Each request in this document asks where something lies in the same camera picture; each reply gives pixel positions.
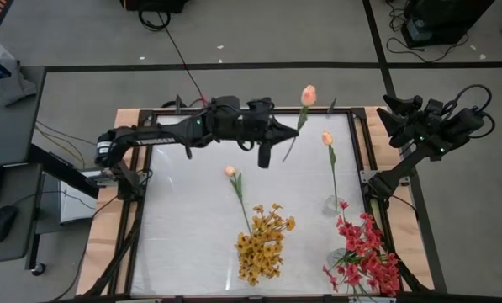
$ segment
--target tulip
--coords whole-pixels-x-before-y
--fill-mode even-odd
[[[226,173],[226,175],[227,175],[228,177],[234,177],[235,172],[236,172],[236,170],[235,170],[235,168],[234,168],[234,167],[232,167],[232,166],[230,166],[230,165],[229,165],[229,166],[227,166],[227,167],[225,167],[225,173]]]
[[[331,134],[327,130],[324,130],[324,132],[321,133],[321,140],[327,146],[330,146],[331,144],[333,144],[333,137],[331,136]]]
[[[312,85],[307,87],[301,93],[301,103],[303,106],[309,107],[316,103],[316,88]]]

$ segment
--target pink tulip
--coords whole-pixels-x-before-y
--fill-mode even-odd
[[[316,88],[312,85],[307,85],[301,93],[301,103],[303,106],[309,107],[316,102]]]

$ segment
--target black cable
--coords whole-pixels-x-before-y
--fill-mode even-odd
[[[163,18],[161,17],[161,13],[157,12],[157,15],[159,16],[159,19],[161,20],[161,22],[164,24],[165,21],[163,21]],[[170,31],[168,30],[168,27],[165,28],[165,31],[166,31],[166,34],[168,35],[168,38],[170,38],[170,41],[174,45],[174,48],[176,49],[177,54],[180,56],[180,59],[182,60],[183,67],[185,68],[185,72],[187,72],[187,74],[191,78],[191,81],[193,81],[194,87],[198,90],[198,93],[200,94],[200,98],[202,99],[203,105],[205,106],[207,103],[206,98],[203,96],[202,90],[198,86],[197,82],[194,80],[194,77],[191,74],[191,71],[189,71],[189,68],[187,67],[187,63],[185,62],[185,59],[183,59],[182,53],[180,52],[179,48],[177,47],[176,42],[172,38],[172,35],[170,35]]]
[[[137,173],[144,172],[144,171],[145,171],[145,169],[142,169],[140,171],[137,171]],[[151,177],[153,177],[153,171],[151,169],[147,169],[147,171],[148,171],[148,176],[146,177],[146,179],[144,179],[142,182],[140,182],[140,186],[143,185],[145,182],[147,182]],[[116,198],[118,198],[118,195],[114,196],[109,202],[107,202],[107,204],[103,205],[101,208],[99,208],[99,210],[97,210],[96,212],[93,213],[93,215],[92,215],[92,223],[93,223],[93,220],[95,219],[95,216],[101,210],[103,210],[105,207],[107,207],[113,201],[115,201]],[[84,261],[84,256],[86,254],[87,247],[88,247],[88,242],[84,245],[84,249],[82,250],[82,256],[81,256],[81,259],[79,260],[79,263],[77,265],[77,271],[75,272],[75,277],[73,278],[73,281],[66,288],[66,290],[64,290],[64,292],[62,292],[61,294],[59,294],[56,298],[50,300],[50,302],[58,301],[61,297],[63,297],[64,295],[66,295],[71,290],[71,288],[73,287],[73,285],[75,285],[75,283],[76,283],[76,281],[77,281],[77,279],[79,277],[79,272],[81,270],[82,262]]]
[[[402,26],[404,26],[404,24],[406,23],[406,19],[404,18],[404,16],[402,16],[402,14],[404,13],[405,8],[408,6],[409,1],[406,1],[404,8],[394,8],[393,4],[391,4],[389,1],[387,1],[386,3],[391,7],[391,11],[388,12],[388,16],[391,17],[388,26],[393,32],[397,32],[401,30]],[[397,19],[401,21],[401,24],[394,25],[394,22]]]
[[[55,130],[55,129],[53,129],[53,128],[51,128],[51,127],[47,126],[47,125],[45,125],[45,124],[44,124],[44,123],[42,123],[41,121],[36,120],[36,121],[35,121],[35,123],[39,123],[39,124],[43,125],[46,129],[48,129],[48,130],[52,130],[52,131],[54,131],[55,133],[60,134],[60,135],[62,135],[62,136],[66,136],[66,137],[68,137],[68,138],[72,138],[72,139],[75,139],[75,140],[79,140],[79,141],[82,141],[82,142],[84,142],[84,143],[87,143],[87,144],[90,144],[90,145],[93,145],[93,146],[96,146],[96,145],[97,145],[97,144],[95,144],[95,143],[93,143],[93,142],[91,142],[91,141],[84,140],[84,139],[81,139],[81,138],[78,138],[78,137],[75,137],[75,136],[70,136],[70,135],[65,134],[65,133],[63,133],[63,132],[61,132],[61,131]]]
[[[69,144],[74,150],[75,152],[77,152],[79,154],[79,157],[80,159],[76,158],[77,160],[81,161],[82,162],[82,169],[86,169],[86,162],[84,161],[84,156],[82,155],[81,151],[79,151],[79,149],[73,145],[73,143],[69,142],[68,140],[64,139],[64,138],[60,138],[59,136],[55,136],[55,135],[52,135],[52,134],[49,134],[49,133],[46,133],[44,131],[42,131],[37,125],[35,126],[35,129],[42,135],[45,137],[45,139],[48,139],[49,141],[51,141],[52,143],[58,145],[58,147],[62,148],[64,151],[66,152],[69,152],[70,155],[72,155],[73,157],[75,157],[73,155],[72,152],[70,152],[67,148],[61,146],[60,144],[54,142],[53,140],[51,140],[50,138],[48,137],[53,137],[53,138],[56,138],[58,140],[62,140],[64,141],[65,143]]]
[[[397,199],[398,201],[411,207],[411,209],[415,212],[415,217],[417,218],[417,220],[419,220],[419,214],[417,213],[417,209],[410,202],[408,202],[402,198],[399,198],[399,197],[395,196],[394,194],[391,197],[393,197],[393,198]]]
[[[17,205],[19,202],[21,201],[24,201],[28,198],[31,198],[37,194],[56,194],[56,193],[61,193],[61,194],[64,194],[65,196],[67,197],[70,197],[70,198],[73,198],[75,200],[78,200],[82,205],[86,206],[87,208],[89,208],[90,210],[95,210],[95,208],[93,208],[92,206],[90,205],[87,205],[86,203],[84,203],[81,199],[75,197],[75,196],[72,196],[70,194],[68,194],[66,191],[63,191],[63,190],[48,190],[48,191],[42,191],[42,192],[38,192],[38,193],[35,193],[35,194],[29,194],[29,195],[26,195],[24,196],[23,198],[21,199],[18,199],[17,201],[13,202],[13,206]]]
[[[484,138],[485,136],[491,134],[495,130],[494,118],[490,114],[484,112],[484,110],[492,102],[492,98],[493,98],[492,91],[487,86],[485,86],[483,84],[472,84],[472,85],[465,87],[464,89],[462,89],[460,91],[460,93],[458,93],[458,95],[454,98],[454,100],[448,102],[445,105],[445,108],[443,108],[442,114],[447,114],[445,119],[448,119],[451,116],[452,111],[458,106],[458,101],[460,101],[460,98],[465,94],[465,92],[467,92],[469,89],[472,89],[472,88],[482,88],[488,94],[488,98],[484,102],[483,106],[480,109],[476,109],[475,114],[479,114],[479,115],[482,115],[483,117],[488,118],[488,120],[491,122],[492,125],[490,126],[490,129],[482,135],[469,136],[469,138],[471,138],[471,139],[480,139],[480,138]]]
[[[196,103],[198,103],[198,102],[202,102],[203,107],[205,107],[205,106],[208,104],[208,102],[206,102],[206,104],[204,104],[203,100],[202,100],[201,98],[198,98],[198,99],[196,99],[196,100],[192,101],[192,102],[189,104],[189,106],[188,106],[188,107],[189,107],[189,108],[192,108],[192,106],[193,106],[193,105],[195,105],[195,104],[196,104]]]
[[[99,210],[97,210],[96,212],[93,213],[93,215],[92,215],[92,223],[93,223],[93,220],[95,219],[95,216],[102,209],[104,209],[105,207],[107,207],[108,205],[110,205],[113,201],[115,201],[116,198],[118,198],[118,195],[114,196],[109,202],[107,202],[107,204],[103,205],[101,208],[99,208]],[[58,301],[61,297],[63,297],[64,295],[66,295],[71,290],[71,288],[73,287],[73,285],[75,285],[75,283],[76,283],[76,281],[77,281],[77,279],[79,277],[79,272],[81,271],[81,266],[82,266],[82,262],[84,261],[84,256],[86,255],[86,249],[87,249],[87,247],[88,247],[88,241],[86,242],[86,244],[84,245],[84,249],[82,250],[81,259],[79,260],[79,263],[77,265],[77,271],[75,272],[75,277],[73,277],[73,281],[66,288],[66,290],[64,290],[64,292],[62,292],[61,294],[59,294],[56,298],[50,300],[50,302]]]
[[[460,91],[460,93],[458,93],[458,95],[454,98],[454,100],[452,102],[457,104],[458,101],[460,100],[460,98],[463,96],[463,94],[471,88],[482,88],[488,94],[488,99],[486,99],[486,102],[484,103],[483,107],[481,107],[480,109],[477,109],[478,114],[482,113],[488,107],[488,105],[492,102],[492,98],[493,98],[492,91],[487,86],[485,86],[483,84],[472,84],[472,85],[465,87],[463,90]]]
[[[387,48],[387,51],[390,51],[393,54],[411,54],[411,55],[416,56],[417,58],[421,59],[424,63],[434,63],[434,62],[438,62],[438,61],[444,59],[449,54],[449,52],[452,49],[454,49],[455,47],[462,46],[462,45],[466,44],[469,41],[469,35],[468,35],[468,33],[466,33],[465,36],[467,37],[465,41],[457,43],[455,45],[449,46],[449,48],[447,48],[447,50],[445,51],[445,53],[443,53],[443,56],[440,56],[440,57],[438,57],[436,59],[433,59],[433,60],[426,60],[425,58],[423,58],[422,56],[420,56],[419,54],[417,54],[417,53],[414,52],[414,51],[424,51],[424,50],[422,50],[422,49],[411,49],[406,44],[404,44],[402,41],[400,41],[399,39],[397,39],[395,37],[389,38],[387,40],[387,44],[385,45],[385,47]],[[398,43],[400,43],[403,47],[405,47],[408,50],[391,50],[391,48],[389,47],[389,43],[392,40],[397,41]]]
[[[486,112],[482,112],[480,113],[483,117],[486,117],[488,118],[488,120],[492,123],[492,126],[489,128],[489,130],[487,132],[485,132],[484,134],[482,135],[478,135],[478,136],[469,136],[469,138],[471,139],[480,139],[480,138],[484,138],[485,136],[491,134],[494,132],[495,130],[495,120],[494,118],[492,118],[491,115],[487,114]]]

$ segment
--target desk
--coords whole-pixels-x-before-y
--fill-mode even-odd
[[[0,193],[0,208],[12,205],[17,200],[39,193],[41,187],[41,165],[28,164],[4,168]],[[0,262],[22,258],[27,251],[30,233],[34,224],[34,211],[40,202],[40,194],[17,203],[18,214],[12,229],[0,242]]]
[[[368,128],[373,142],[373,150],[375,152],[378,168],[382,170],[390,169],[400,161],[399,151],[389,146],[387,133],[376,113],[376,107],[368,107],[365,108],[364,111],[367,116]],[[137,125],[138,121],[144,119],[144,117],[139,117],[139,114],[139,109],[120,109],[117,113],[114,126]],[[362,136],[362,125],[356,123],[356,129],[362,154],[366,155],[367,153],[365,152],[366,150],[364,148],[365,145]],[[131,164],[131,151],[126,153],[124,160],[128,166]],[[138,158],[136,159],[138,164],[137,167],[142,167],[144,161],[145,148],[140,148]],[[365,169],[370,169],[367,157],[363,157],[363,164]],[[399,188],[395,194],[411,202],[409,188]],[[99,191],[97,208],[103,207],[115,195],[115,188],[101,189]],[[93,283],[101,276],[113,257],[123,208],[121,201],[116,200],[99,213],[98,217],[93,222],[77,286],[78,295],[86,292],[93,286]],[[131,205],[129,207],[127,230],[130,229],[130,225],[135,217],[135,211],[135,205]],[[429,288],[433,288],[425,249],[413,210],[407,205],[391,201],[388,216],[398,255],[404,260],[405,264],[422,284]],[[127,291],[124,285],[127,269],[129,267],[128,257],[129,254],[124,258],[119,268],[116,293]]]
[[[0,207],[10,205],[17,199],[40,192],[42,172],[46,171],[83,193],[98,197],[98,189],[86,182],[86,178],[72,167],[32,144],[34,125],[40,107],[45,82],[45,68],[24,67],[24,77],[33,82],[38,93],[11,104],[0,105],[0,167],[8,164],[28,163],[6,167],[2,174]],[[0,242],[0,261],[22,258],[30,246],[35,260],[39,237],[33,238],[34,210],[40,205],[40,195],[21,201],[18,217],[8,237]]]
[[[25,162],[40,163],[44,171],[97,198],[98,189],[88,184],[82,174],[31,143],[45,83],[45,68],[23,67],[21,72],[25,79],[36,85],[38,93],[7,107],[0,105],[0,167]]]

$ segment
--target green leaf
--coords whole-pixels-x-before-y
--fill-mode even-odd
[[[234,190],[237,193],[237,185],[235,184],[235,181],[231,179],[230,182],[232,183],[232,186],[234,186]]]
[[[301,130],[304,123],[307,122],[307,114],[309,113],[309,108],[304,106],[299,112],[299,120],[298,120],[298,131]]]
[[[336,163],[336,155],[333,147],[329,146],[329,161],[331,162],[331,166],[334,168]]]
[[[241,173],[237,176],[237,188],[241,191]]]

